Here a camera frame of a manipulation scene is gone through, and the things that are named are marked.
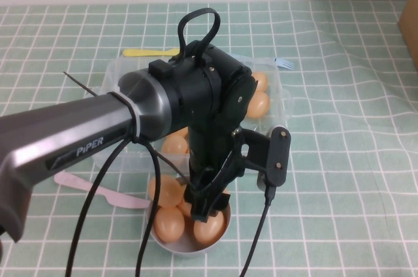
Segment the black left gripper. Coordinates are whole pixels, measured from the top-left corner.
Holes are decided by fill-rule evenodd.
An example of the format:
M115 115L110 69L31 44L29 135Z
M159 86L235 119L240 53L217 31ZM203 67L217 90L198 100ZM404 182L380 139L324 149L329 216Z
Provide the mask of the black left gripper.
M191 218L207 222L212 209L223 211L231 197L223 190L243 176L241 147L244 144L239 125L223 127L214 122L189 127L189 171L193 187L186 187L185 202L191 205Z

